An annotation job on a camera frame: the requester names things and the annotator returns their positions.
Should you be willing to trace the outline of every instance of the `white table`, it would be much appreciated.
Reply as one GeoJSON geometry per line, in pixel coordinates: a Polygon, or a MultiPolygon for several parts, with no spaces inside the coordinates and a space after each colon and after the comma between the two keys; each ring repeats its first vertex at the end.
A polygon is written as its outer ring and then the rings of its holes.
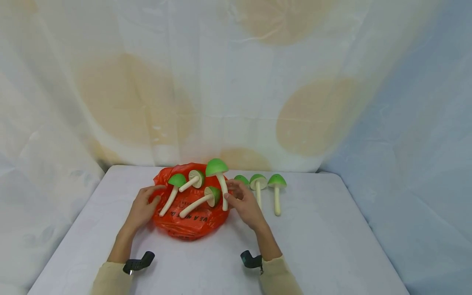
{"type": "MultiPolygon", "coordinates": [[[[28,294],[88,294],[136,193],[152,185],[161,169],[110,168],[28,294]]],[[[272,189],[262,191],[262,208],[305,294],[408,294],[341,178],[281,175],[288,183],[280,196],[282,215],[273,213],[272,189]]],[[[134,240],[132,258],[148,250],[156,257],[136,273],[132,294],[261,294],[259,270],[244,268],[239,257],[247,249],[259,254],[254,234],[234,211],[216,232],[194,242],[145,228],[134,240]]]]}

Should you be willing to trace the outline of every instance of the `forearm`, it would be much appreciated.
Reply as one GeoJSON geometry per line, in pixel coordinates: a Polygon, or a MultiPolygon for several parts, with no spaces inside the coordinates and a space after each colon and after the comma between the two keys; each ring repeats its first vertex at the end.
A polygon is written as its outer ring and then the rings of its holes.
{"type": "Polygon", "coordinates": [[[92,295],[128,295],[132,276],[124,273],[123,267],[131,255],[131,246],[136,231],[123,226],[117,234],[113,248],[93,282],[92,295]]]}
{"type": "Polygon", "coordinates": [[[265,221],[256,228],[254,232],[256,233],[259,251],[265,261],[271,261],[272,259],[282,256],[282,252],[275,241],[274,235],[265,221]]]}
{"type": "Polygon", "coordinates": [[[123,263],[128,261],[131,255],[131,246],[136,235],[136,230],[123,226],[117,234],[115,244],[108,256],[108,262],[123,263]]]}
{"type": "Polygon", "coordinates": [[[255,230],[262,255],[261,284],[266,295],[302,295],[267,223],[255,230]]]}

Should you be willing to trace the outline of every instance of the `mushroom stem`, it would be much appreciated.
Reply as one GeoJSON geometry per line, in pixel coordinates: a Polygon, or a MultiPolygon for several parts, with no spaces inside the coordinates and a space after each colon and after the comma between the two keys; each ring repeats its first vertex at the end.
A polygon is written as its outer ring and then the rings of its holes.
{"type": "Polygon", "coordinates": [[[189,187],[193,186],[195,183],[197,183],[200,180],[200,176],[195,176],[194,178],[190,179],[186,184],[181,186],[178,191],[183,192],[184,190],[188,189],[189,187]]]}
{"type": "Polygon", "coordinates": [[[177,186],[174,186],[174,188],[172,189],[172,192],[170,193],[170,196],[169,198],[167,199],[167,202],[166,204],[164,205],[164,207],[160,210],[159,212],[159,216],[164,216],[164,214],[166,214],[167,210],[169,210],[170,206],[172,205],[172,203],[174,202],[175,198],[176,198],[176,195],[177,195],[177,192],[178,192],[178,187],[177,186]]]}
{"type": "Polygon", "coordinates": [[[192,204],[188,205],[187,208],[183,209],[180,213],[179,216],[180,218],[185,218],[190,212],[192,212],[195,208],[200,206],[201,204],[205,203],[206,201],[211,200],[213,198],[212,194],[208,194],[206,196],[201,197],[200,199],[196,200],[192,204]]]}
{"type": "Polygon", "coordinates": [[[279,198],[279,186],[276,185],[274,187],[274,213],[276,216],[280,216],[281,212],[280,212],[280,198],[279,198]]]}
{"type": "Polygon", "coordinates": [[[256,199],[257,199],[257,203],[259,204],[259,208],[262,209],[261,184],[259,183],[259,181],[256,181],[256,199]]]}
{"type": "MultiPolygon", "coordinates": [[[[218,179],[219,185],[221,186],[221,193],[223,196],[228,193],[228,187],[226,186],[226,180],[223,176],[223,173],[216,174],[216,178],[218,179]]],[[[228,201],[223,198],[223,211],[228,211],[228,201]]]]}

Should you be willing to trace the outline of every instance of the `toy mushroom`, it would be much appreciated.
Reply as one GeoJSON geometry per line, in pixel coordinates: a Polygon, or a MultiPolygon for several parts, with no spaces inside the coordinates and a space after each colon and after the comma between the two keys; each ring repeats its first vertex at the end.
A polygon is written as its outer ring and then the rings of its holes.
{"type": "Polygon", "coordinates": [[[195,208],[200,206],[201,204],[207,202],[210,207],[215,207],[216,204],[219,202],[219,196],[221,195],[221,190],[215,188],[214,186],[207,186],[203,191],[205,194],[200,199],[196,200],[192,204],[188,205],[187,208],[183,209],[179,216],[180,218],[185,218],[190,212],[192,212],[195,208]]]}
{"type": "MultiPolygon", "coordinates": [[[[223,173],[228,171],[228,166],[220,159],[211,159],[207,163],[207,169],[205,174],[207,177],[216,176],[219,185],[221,186],[221,192],[224,194],[228,193],[228,187],[226,186],[226,180],[223,173]]],[[[223,211],[228,211],[228,201],[223,198],[223,211]]]]}
{"type": "Polygon", "coordinates": [[[285,182],[285,179],[280,174],[274,174],[269,179],[267,185],[274,188],[274,213],[275,215],[280,216],[280,199],[278,193],[280,188],[287,187],[287,182],[285,182]]]}
{"type": "Polygon", "coordinates": [[[177,192],[179,187],[183,186],[187,180],[185,179],[185,176],[183,174],[175,174],[173,175],[169,181],[167,182],[170,185],[173,185],[174,187],[172,188],[172,192],[170,193],[169,198],[167,199],[166,204],[164,207],[160,210],[159,216],[164,216],[166,214],[167,210],[169,210],[170,206],[172,205],[173,201],[176,198],[177,192]]]}
{"type": "Polygon", "coordinates": [[[204,181],[205,175],[203,175],[203,172],[198,170],[191,170],[188,174],[188,182],[181,186],[178,191],[183,192],[191,186],[193,186],[194,188],[200,188],[202,187],[204,181]]]}
{"type": "Polygon", "coordinates": [[[247,180],[247,178],[245,178],[245,177],[242,176],[242,175],[236,175],[234,179],[241,181],[241,182],[244,183],[244,185],[246,185],[246,186],[249,186],[249,180],[247,180]]]}
{"type": "Polygon", "coordinates": [[[254,174],[249,181],[249,187],[256,191],[256,199],[259,208],[262,208],[261,190],[267,187],[267,179],[262,174],[254,174]]]}

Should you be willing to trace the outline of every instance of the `light blue fabric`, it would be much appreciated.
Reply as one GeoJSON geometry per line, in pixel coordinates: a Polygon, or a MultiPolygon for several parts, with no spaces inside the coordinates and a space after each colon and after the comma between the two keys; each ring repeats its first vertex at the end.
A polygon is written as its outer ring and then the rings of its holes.
{"type": "Polygon", "coordinates": [[[449,1],[322,170],[412,295],[472,294],[472,1],[449,1]]]}

